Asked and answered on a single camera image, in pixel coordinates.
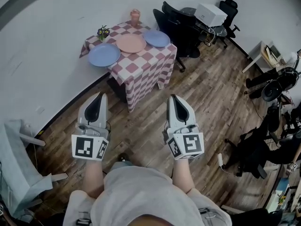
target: pink and white checkered tablecloth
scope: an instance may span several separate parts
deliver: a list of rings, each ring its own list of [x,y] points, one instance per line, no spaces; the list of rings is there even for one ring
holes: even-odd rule
[[[121,23],[110,29],[110,35],[105,42],[115,44],[123,34],[142,34],[150,28],[142,23],[136,27],[130,25],[130,21]],[[102,42],[97,36],[91,36],[85,40],[79,57],[88,54],[90,49]],[[177,48],[169,44],[164,48],[155,48],[146,45],[145,49],[137,54],[121,52],[119,60],[107,67],[110,74],[119,85],[125,83],[129,111],[133,111],[135,105],[149,93],[158,83],[160,89],[169,83],[174,68],[174,60]]]

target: gray shirt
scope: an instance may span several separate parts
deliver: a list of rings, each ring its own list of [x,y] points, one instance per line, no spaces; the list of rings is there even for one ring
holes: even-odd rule
[[[142,215],[174,226],[232,225],[229,215],[197,189],[185,194],[163,173],[131,166],[108,173],[96,200],[83,191],[73,192],[63,226],[74,226],[78,220],[93,226],[127,226]]]

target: black baseboard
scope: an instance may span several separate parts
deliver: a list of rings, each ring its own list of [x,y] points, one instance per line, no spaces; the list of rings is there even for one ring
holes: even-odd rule
[[[44,127],[40,132],[35,136],[35,138],[39,138],[44,131],[57,119],[59,118],[71,105],[73,105],[80,97],[82,97],[84,94],[86,94],[91,88],[93,88],[95,85],[103,81],[105,78],[109,76],[110,73],[104,74],[102,77],[100,77],[98,80],[93,82],[91,85],[89,85],[87,88],[85,88],[82,92],[80,92],[72,101],[70,101],[67,105],[64,106],[62,110],[60,110]]]
[[[238,48],[246,57],[248,57],[249,55],[233,40],[229,38],[229,41],[231,43],[233,43],[235,45],[236,48]],[[254,64],[256,69],[259,70],[260,73],[263,73],[263,71],[261,70],[261,68],[255,63]]]

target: shoe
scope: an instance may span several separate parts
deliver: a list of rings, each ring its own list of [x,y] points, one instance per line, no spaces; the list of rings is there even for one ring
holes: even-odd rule
[[[251,88],[252,86],[250,85],[250,83],[251,83],[251,80],[248,78],[248,79],[246,79],[246,87],[249,89],[249,88]]]
[[[130,161],[130,159],[126,153],[122,153],[118,156],[118,161]]]

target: tablecloth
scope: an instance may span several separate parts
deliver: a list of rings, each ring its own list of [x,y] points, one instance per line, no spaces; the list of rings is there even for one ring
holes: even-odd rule
[[[110,35],[105,42],[115,44],[116,40],[127,33],[141,35],[150,28],[139,22],[136,27],[130,21],[116,25],[110,29]],[[79,57],[88,54],[90,49],[102,42],[96,35],[87,38]],[[137,54],[121,52],[119,60],[107,67],[110,74],[119,85],[125,83],[129,112],[149,93],[158,83],[160,89],[169,83],[176,57],[177,48],[169,44],[164,48],[155,48],[146,45],[145,49]]]

